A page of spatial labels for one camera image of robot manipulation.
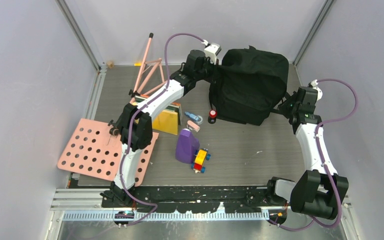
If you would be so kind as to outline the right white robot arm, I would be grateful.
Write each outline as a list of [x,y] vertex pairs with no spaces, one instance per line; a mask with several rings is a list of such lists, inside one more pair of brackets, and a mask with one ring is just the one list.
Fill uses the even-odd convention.
[[289,203],[291,210],[312,217],[333,220],[349,189],[346,177],[338,175],[327,153],[322,119],[315,115],[321,90],[301,86],[292,95],[286,95],[276,113],[285,116],[292,126],[303,155],[305,171],[294,182],[273,177],[267,182],[265,198],[271,205]]

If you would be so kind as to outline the yellow book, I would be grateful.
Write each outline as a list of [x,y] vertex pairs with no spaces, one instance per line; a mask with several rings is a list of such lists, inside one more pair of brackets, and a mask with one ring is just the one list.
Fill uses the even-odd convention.
[[179,114],[172,110],[163,110],[152,122],[153,130],[177,135],[179,126]]

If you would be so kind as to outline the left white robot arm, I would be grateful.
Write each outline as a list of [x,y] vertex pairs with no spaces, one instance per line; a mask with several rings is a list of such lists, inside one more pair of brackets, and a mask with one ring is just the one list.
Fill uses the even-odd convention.
[[112,135],[120,136],[121,159],[114,184],[119,187],[114,200],[121,207],[133,202],[130,189],[135,185],[135,174],[142,151],[153,139],[152,123],[172,102],[190,92],[198,81],[210,78],[218,64],[217,54],[204,50],[191,50],[186,61],[173,72],[169,80],[146,100],[124,106],[117,121],[110,121]]

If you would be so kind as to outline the black backpack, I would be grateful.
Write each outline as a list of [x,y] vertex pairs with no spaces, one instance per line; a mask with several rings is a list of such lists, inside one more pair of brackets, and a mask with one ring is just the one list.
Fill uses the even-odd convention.
[[287,92],[289,60],[253,46],[226,52],[209,87],[216,119],[260,126]]

